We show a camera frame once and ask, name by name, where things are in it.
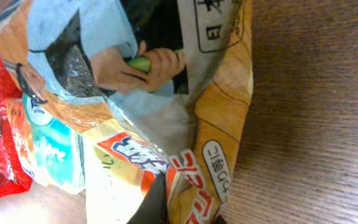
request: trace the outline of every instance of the tabletop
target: tabletop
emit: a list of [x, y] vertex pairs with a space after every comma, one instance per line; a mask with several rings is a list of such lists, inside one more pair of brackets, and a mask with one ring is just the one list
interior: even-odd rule
[[[225, 219], [358, 223], [358, 1], [254, 0], [252, 51]], [[8, 219], [85, 223], [85, 195], [35, 184], [0, 199]]]

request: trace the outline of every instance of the wood grain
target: wood grain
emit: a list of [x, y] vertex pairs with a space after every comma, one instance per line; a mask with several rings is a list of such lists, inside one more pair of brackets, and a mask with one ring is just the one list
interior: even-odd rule
[[[254, 95], [225, 219], [358, 223], [358, 1], [254, 0], [252, 56]], [[21, 210], [81, 223], [83, 201], [36, 185], [0, 201], [0, 221]]]

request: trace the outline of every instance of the black object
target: black object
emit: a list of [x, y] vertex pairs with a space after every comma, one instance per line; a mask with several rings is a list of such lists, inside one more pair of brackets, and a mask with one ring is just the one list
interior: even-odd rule
[[168, 224], [167, 193], [165, 190], [165, 174], [159, 174], [142, 204], [128, 224], [156, 223]]
[[47, 100], [41, 100], [32, 90], [29, 84], [25, 81], [22, 72], [20, 71], [20, 68], [23, 65], [21, 63], [18, 63], [16, 66], [16, 73], [17, 73], [17, 81], [19, 82], [20, 88], [22, 91], [31, 98], [32, 101], [37, 103], [38, 105], [44, 105], [47, 104]]

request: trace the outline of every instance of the light blue clothing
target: light blue clothing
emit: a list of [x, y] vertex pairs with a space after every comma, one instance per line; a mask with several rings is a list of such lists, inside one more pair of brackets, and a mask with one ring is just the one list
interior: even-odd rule
[[[80, 16], [81, 43], [88, 58], [108, 47], [117, 47], [123, 57], [134, 58], [138, 45], [119, 0], [48, 0], [33, 1], [27, 24], [27, 40], [32, 51], [46, 50], [76, 13]], [[100, 97], [77, 98], [56, 80], [43, 52], [29, 52], [27, 59], [47, 82], [47, 90], [69, 103], [82, 105], [99, 103]], [[155, 113], [173, 100], [173, 82], [164, 84], [155, 93], [136, 90], [128, 95], [115, 93], [109, 104], [122, 107], [129, 119]], [[115, 117], [122, 115], [112, 110]]]

